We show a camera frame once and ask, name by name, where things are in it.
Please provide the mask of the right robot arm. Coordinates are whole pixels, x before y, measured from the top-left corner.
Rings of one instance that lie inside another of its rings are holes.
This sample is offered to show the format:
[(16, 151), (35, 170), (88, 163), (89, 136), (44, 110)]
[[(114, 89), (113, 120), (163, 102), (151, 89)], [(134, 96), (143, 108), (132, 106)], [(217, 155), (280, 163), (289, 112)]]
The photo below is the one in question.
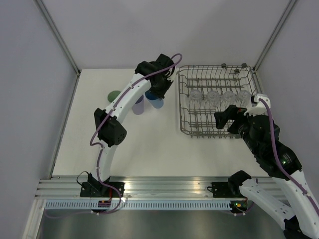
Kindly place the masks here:
[(248, 173), (240, 170), (228, 178), (227, 190), (234, 197), (244, 196), (271, 216), (287, 239), (319, 237), (319, 204), (313, 196), (296, 154), (279, 141), (269, 105), (261, 101), (251, 109), (230, 105), (214, 113), (216, 127), (228, 129), (245, 142), (257, 163), (283, 191), (288, 204), (263, 190)]

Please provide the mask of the green plastic cup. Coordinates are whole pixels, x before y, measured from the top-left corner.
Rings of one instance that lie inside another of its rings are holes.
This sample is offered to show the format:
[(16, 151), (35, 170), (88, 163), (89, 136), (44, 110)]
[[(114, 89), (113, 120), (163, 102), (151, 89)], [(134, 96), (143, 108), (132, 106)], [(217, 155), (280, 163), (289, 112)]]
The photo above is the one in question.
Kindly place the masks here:
[(111, 91), (107, 96), (108, 102), (110, 102), (110, 103), (113, 102), (120, 93), (121, 93), (121, 91), (119, 91), (119, 90)]

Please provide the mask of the purple plastic cup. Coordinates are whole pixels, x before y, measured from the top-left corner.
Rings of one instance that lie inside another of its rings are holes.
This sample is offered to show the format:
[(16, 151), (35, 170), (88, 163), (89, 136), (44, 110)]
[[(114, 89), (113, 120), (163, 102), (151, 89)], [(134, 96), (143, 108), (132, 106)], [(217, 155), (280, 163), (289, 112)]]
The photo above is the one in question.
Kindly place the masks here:
[(144, 96), (143, 95), (133, 105), (132, 111), (136, 115), (141, 115), (144, 112)]

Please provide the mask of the blue plastic cup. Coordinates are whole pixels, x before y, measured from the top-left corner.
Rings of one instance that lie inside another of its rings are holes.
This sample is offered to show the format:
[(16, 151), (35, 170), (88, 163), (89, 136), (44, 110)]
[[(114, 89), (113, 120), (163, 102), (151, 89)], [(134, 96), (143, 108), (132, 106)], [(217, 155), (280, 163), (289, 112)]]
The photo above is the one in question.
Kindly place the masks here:
[(145, 97), (155, 109), (160, 109), (164, 106), (164, 100), (158, 98), (157, 96), (152, 94), (150, 91), (145, 92)]

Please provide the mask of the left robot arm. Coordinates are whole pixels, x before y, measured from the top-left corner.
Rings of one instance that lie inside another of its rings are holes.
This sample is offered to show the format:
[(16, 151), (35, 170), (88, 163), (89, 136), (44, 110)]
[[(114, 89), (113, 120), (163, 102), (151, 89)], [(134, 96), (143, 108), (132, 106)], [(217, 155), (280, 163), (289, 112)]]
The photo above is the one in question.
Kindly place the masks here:
[(111, 197), (113, 193), (122, 197), (119, 188), (110, 184), (111, 165), (117, 147), (124, 141), (127, 131), (122, 123), (129, 110), (144, 95), (150, 92), (157, 99), (164, 99), (171, 87), (172, 76), (182, 55), (174, 61), (173, 57), (161, 54), (155, 61), (143, 61), (134, 70), (134, 74), (121, 93), (105, 108), (94, 111), (96, 130), (90, 139), (90, 146), (99, 146), (100, 151), (93, 170), (87, 180), (81, 183), (80, 197)]

